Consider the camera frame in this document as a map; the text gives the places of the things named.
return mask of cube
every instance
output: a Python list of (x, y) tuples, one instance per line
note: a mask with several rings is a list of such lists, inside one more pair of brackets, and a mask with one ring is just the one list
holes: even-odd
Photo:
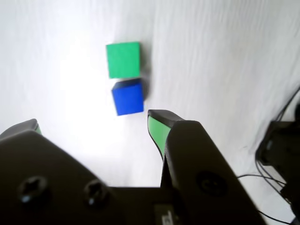
[(106, 46), (109, 78), (135, 78), (140, 75), (140, 45), (138, 42)]
[(144, 111), (141, 79), (117, 82), (112, 95), (118, 116)]

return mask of screw head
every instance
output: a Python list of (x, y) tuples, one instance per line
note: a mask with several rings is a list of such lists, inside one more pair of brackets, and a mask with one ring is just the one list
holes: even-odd
[(89, 206), (97, 207), (103, 205), (108, 191), (105, 186), (100, 180), (92, 180), (89, 182), (84, 190), (84, 200)]
[(34, 176), (24, 180), (18, 188), (18, 198), (24, 204), (36, 202), (46, 196), (48, 182), (45, 177)]
[(218, 174), (202, 171), (198, 173), (196, 182), (199, 188), (206, 194), (221, 197), (227, 192), (226, 181)]

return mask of white surface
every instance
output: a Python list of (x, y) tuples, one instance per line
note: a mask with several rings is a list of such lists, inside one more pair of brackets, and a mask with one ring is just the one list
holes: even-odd
[[(146, 115), (167, 109), (200, 121), (236, 174), (255, 173), (256, 147), (300, 83), (299, 29), (296, 0), (0, 0), (0, 132), (36, 118), (109, 185), (158, 186)], [(144, 113), (117, 117), (105, 45), (135, 40), (151, 92)], [(263, 180), (243, 184), (260, 210), (293, 218)]]

